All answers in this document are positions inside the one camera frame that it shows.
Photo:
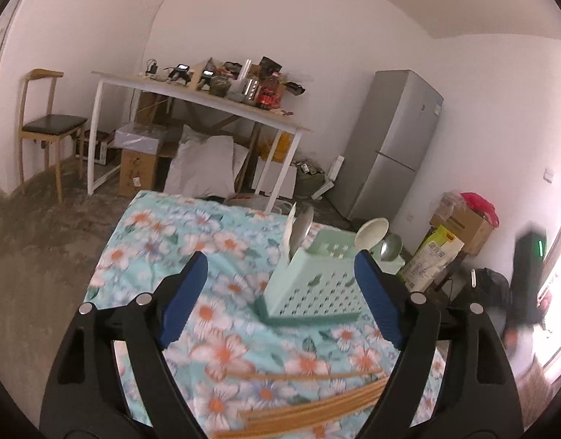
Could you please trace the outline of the wooden chopstick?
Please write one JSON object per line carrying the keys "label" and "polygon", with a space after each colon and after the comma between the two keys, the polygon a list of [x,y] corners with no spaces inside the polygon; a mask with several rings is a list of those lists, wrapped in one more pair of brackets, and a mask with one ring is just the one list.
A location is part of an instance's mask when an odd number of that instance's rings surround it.
{"label": "wooden chopstick", "polygon": [[265,418],[261,418],[260,420],[255,420],[255,421],[244,421],[244,423],[256,423],[256,422],[261,422],[264,421],[265,419],[276,419],[276,418],[280,418],[283,415],[296,415],[298,418],[300,417],[305,417],[307,414],[310,413],[338,413],[341,412],[342,410],[345,411],[345,414],[348,414],[350,412],[353,412],[354,410],[358,410],[359,408],[364,408],[364,407],[368,407],[369,405],[375,404],[379,397],[382,395],[382,392],[384,390],[382,390],[380,393],[374,393],[371,394],[369,397],[366,398],[359,398],[359,399],[353,399],[353,400],[348,400],[346,403],[342,403],[342,404],[338,404],[338,405],[334,405],[334,406],[324,406],[324,407],[319,407],[316,408],[314,410],[308,410],[308,411],[304,411],[304,412],[286,412],[286,413],[282,413],[278,416],[274,416],[274,417],[265,417]]}
{"label": "wooden chopstick", "polygon": [[242,373],[236,371],[228,371],[228,376],[237,379],[255,379],[255,380],[331,380],[331,379],[350,379],[361,378],[362,376],[379,376],[383,374],[382,369],[369,369],[368,371],[353,371],[346,373],[333,374],[314,374],[314,375],[297,375],[297,374],[263,374],[263,373]]}
{"label": "wooden chopstick", "polygon": [[212,434],[213,438],[266,438],[274,435],[282,435],[288,432],[295,432],[301,429],[307,429],[339,419],[343,416],[358,412],[364,408],[359,408],[348,414],[344,410],[338,413],[310,413],[305,417],[298,418],[296,415],[283,415],[276,419],[265,419],[261,422],[246,423],[244,429],[217,431]]}
{"label": "wooden chopstick", "polygon": [[310,401],[302,404],[289,404],[282,407],[258,409],[258,410],[246,410],[238,413],[238,417],[242,421],[255,421],[260,420],[265,417],[274,417],[286,412],[304,412],[308,410],[314,410],[319,407],[324,406],[334,406],[342,403],[346,403],[348,400],[366,398],[371,394],[380,393],[388,383],[389,378],[378,379],[375,382],[361,386],[355,390],[349,390],[342,394],[334,395],[333,397],[328,397],[320,400]]}

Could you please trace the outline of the metal ladle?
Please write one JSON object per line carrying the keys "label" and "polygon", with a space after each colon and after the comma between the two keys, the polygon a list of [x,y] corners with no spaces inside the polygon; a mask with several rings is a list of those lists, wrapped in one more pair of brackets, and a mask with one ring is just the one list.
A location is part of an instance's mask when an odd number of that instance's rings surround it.
{"label": "metal ladle", "polygon": [[378,243],[377,255],[382,262],[392,262],[403,250],[403,241],[396,233],[389,233]]}

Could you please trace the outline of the yellow green sack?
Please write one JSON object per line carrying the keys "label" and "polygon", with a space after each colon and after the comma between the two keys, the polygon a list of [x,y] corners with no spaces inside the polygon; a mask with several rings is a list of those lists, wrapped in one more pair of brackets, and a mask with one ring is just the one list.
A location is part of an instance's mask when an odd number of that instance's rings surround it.
{"label": "yellow green sack", "polygon": [[439,225],[397,275],[410,292],[424,292],[463,247],[464,243],[455,234]]}

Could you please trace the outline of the floral tablecloth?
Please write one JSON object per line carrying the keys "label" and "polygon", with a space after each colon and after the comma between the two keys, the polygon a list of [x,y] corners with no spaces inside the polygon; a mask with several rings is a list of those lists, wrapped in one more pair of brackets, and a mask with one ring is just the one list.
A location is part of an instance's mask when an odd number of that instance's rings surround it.
{"label": "floral tablecloth", "polygon": [[[333,397],[388,376],[399,354],[368,314],[344,324],[283,328],[263,324],[253,306],[280,258],[285,219],[212,201],[143,191],[131,200],[103,250],[86,301],[129,303],[178,274],[195,252],[209,274],[179,339],[164,356],[207,434],[241,429],[238,413]],[[255,380],[228,371],[333,374],[382,369],[379,376]]]}

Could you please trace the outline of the white ladle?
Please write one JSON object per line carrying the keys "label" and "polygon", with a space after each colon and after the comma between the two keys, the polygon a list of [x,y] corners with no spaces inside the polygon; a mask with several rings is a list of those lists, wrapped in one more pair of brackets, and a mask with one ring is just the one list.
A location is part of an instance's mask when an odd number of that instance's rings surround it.
{"label": "white ladle", "polygon": [[384,217],[368,220],[356,233],[354,245],[357,251],[372,250],[389,232],[389,220]]}

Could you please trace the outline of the green utensil caddy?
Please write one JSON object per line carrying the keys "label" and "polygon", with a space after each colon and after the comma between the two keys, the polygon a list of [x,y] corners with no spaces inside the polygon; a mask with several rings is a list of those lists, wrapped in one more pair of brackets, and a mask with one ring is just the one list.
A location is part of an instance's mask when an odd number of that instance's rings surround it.
{"label": "green utensil caddy", "polygon": [[[343,322],[367,310],[354,273],[358,254],[355,236],[353,232],[322,229],[309,247],[300,247],[288,260],[282,257],[255,303],[261,321],[285,326]],[[382,262],[377,247],[370,254],[378,266],[388,274],[396,274],[404,260],[398,257]]]}

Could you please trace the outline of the red plastic bag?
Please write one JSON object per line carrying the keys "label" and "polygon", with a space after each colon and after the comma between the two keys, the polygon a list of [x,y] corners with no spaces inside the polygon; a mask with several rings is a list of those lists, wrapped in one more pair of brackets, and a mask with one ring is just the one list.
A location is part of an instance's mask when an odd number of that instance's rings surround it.
{"label": "red plastic bag", "polygon": [[461,192],[461,196],[465,200],[467,206],[474,212],[478,212],[485,218],[494,228],[500,226],[498,214],[495,212],[495,206],[483,196],[475,192]]}

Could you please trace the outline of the grey refrigerator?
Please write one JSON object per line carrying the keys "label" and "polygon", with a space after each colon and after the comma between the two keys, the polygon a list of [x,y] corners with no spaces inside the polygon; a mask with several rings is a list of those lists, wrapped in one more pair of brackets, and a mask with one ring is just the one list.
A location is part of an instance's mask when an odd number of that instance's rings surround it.
{"label": "grey refrigerator", "polygon": [[344,218],[396,217],[429,149],[443,102],[412,70],[375,73],[328,193]]}

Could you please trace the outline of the metal spoon in caddy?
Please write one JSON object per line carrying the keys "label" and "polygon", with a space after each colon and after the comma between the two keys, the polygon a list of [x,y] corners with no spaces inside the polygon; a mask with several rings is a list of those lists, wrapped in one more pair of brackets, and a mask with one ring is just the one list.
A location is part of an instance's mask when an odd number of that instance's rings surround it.
{"label": "metal spoon in caddy", "polygon": [[293,258],[307,237],[313,220],[315,210],[313,206],[307,206],[297,217],[292,225],[289,238],[289,257]]}

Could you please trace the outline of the cardboard box under desk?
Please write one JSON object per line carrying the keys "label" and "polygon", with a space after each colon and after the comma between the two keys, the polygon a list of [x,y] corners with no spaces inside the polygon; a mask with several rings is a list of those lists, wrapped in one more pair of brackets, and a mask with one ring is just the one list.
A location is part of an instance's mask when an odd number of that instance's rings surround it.
{"label": "cardboard box under desk", "polygon": [[154,189],[158,156],[130,150],[121,151],[119,195],[135,196]]}

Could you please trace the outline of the white pillow bag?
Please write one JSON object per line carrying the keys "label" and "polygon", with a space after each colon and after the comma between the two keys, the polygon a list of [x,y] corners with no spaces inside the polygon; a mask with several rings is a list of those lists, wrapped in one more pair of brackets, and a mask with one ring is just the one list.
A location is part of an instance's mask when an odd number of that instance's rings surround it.
{"label": "white pillow bag", "polygon": [[195,198],[228,198],[236,193],[236,178],[247,158],[248,148],[232,136],[207,136],[185,125],[163,191]]}

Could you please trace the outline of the grey flat box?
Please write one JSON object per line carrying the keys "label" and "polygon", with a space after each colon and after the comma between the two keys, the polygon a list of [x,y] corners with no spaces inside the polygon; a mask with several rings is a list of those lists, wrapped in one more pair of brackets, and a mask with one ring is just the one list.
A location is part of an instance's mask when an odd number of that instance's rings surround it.
{"label": "grey flat box", "polygon": [[166,136],[163,126],[128,123],[117,129],[113,144],[118,149],[157,155]]}

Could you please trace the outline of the yellow plastic bag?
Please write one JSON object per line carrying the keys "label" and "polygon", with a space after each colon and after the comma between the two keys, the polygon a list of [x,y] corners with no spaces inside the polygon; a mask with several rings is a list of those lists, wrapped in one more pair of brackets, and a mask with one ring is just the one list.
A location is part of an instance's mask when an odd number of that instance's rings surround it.
{"label": "yellow plastic bag", "polygon": [[[275,151],[272,156],[274,162],[284,162],[287,152],[290,148],[292,142],[292,135],[286,132],[282,132],[278,143],[276,145]],[[266,160],[269,155],[269,151],[272,148],[273,140],[265,139],[258,145],[258,153],[262,160]]]}

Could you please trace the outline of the white desk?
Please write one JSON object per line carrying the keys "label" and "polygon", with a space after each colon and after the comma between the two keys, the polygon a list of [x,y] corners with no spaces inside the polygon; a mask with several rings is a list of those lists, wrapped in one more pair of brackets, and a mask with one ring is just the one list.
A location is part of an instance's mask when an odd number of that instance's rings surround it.
{"label": "white desk", "polygon": [[119,168],[112,169],[106,175],[101,176],[98,179],[96,179],[95,177],[95,143],[97,139],[97,131],[100,121],[104,89],[106,85],[113,85],[116,87],[128,88],[132,90],[153,92],[177,100],[182,100],[188,107],[188,111],[190,114],[192,114],[192,110],[196,106],[203,106],[229,114],[229,119],[232,121],[235,121],[236,119],[247,119],[253,121],[255,124],[260,124],[261,126],[275,129],[276,135],[272,143],[272,148],[270,149],[268,158],[266,159],[265,167],[262,170],[261,177],[258,180],[257,188],[255,189],[257,192],[261,191],[263,181],[268,174],[269,166],[272,163],[272,157],[279,143],[280,136],[283,133],[291,134],[291,144],[281,166],[280,172],[276,178],[276,182],[272,187],[272,192],[268,197],[268,204],[265,205],[265,213],[272,212],[272,207],[274,207],[274,203],[279,196],[279,191],[282,187],[282,183],[285,180],[289,165],[294,158],[301,137],[306,132],[308,132],[307,128],[302,126],[291,116],[278,115],[271,111],[265,111],[240,102],[234,102],[226,98],[220,98],[214,95],[210,95],[205,91],[196,90],[192,87],[191,84],[184,86],[177,83],[157,81],[150,77],[142,75],[120,75],[103,71],[93,71],[93,74],[99,77],[99,80],[95,93],[93,111],[90,118],[91,125],[87,162],[87,193],[89,195],[93,195],[98,187],[104,184],[111,175],[119,170]]}

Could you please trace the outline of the wooden chair black seat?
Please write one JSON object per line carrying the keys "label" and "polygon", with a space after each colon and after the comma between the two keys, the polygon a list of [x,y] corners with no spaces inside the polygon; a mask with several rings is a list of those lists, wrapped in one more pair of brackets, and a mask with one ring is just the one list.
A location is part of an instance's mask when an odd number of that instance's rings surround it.
{"label": "wooden chair black seat", "polygon": [[[59,204],[63,203],[63,186],[62,186],[62,173],[61,173],[61,152],[62,142],[64,139],[73,138],[76,140],[77,148],[79,150],[79,178],[82,179],[85,172],[84,155],[85,155],[85,124],[86,117],[56,114],[53,112],[54,97],[56,93],[57,81],[64,76],[63,71],[47,70],[46,68],[34,68],[25,74],[22,80],[22,88],[20,94],[20,105],[18,112],[18,175],[19,187],[22,192],[25,192],[25,177],[24,177],[24,163],[23,163],[23,141],[39,142],[41,148],[44,150],[45,156],[45,169],[49,169],[50,146],[55,148],[55,186],[57,193],[57,200]],[[25,121],[26,101],[28,95],[29,84],[33,81],[49,79],[50,88],[47,99],[46,113],[44,116],[34,119],[32,121]]]}

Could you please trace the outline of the red packages on desk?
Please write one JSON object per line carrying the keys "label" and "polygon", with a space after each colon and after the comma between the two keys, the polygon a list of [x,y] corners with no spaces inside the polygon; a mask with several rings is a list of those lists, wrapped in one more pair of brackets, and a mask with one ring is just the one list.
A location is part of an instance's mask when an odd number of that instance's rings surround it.
{"label": "red packages on desk", "polygon": [[272,75],[263,79],[255,106],[267,111],[279,109],[284,91],[285,85],[279,77]]}

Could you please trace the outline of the cardboard box by wall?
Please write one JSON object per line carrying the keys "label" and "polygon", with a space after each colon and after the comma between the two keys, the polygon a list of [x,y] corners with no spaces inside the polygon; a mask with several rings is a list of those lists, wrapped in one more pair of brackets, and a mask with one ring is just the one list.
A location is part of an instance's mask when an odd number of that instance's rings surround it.
{"label": "cardboard box by wall", "polygon": [[429,220],[433,228],[443,225],[463,243],[462,252],[476,257],[492,235],[495,227],[481,214],[472,210],[457,192],[446,192]]}

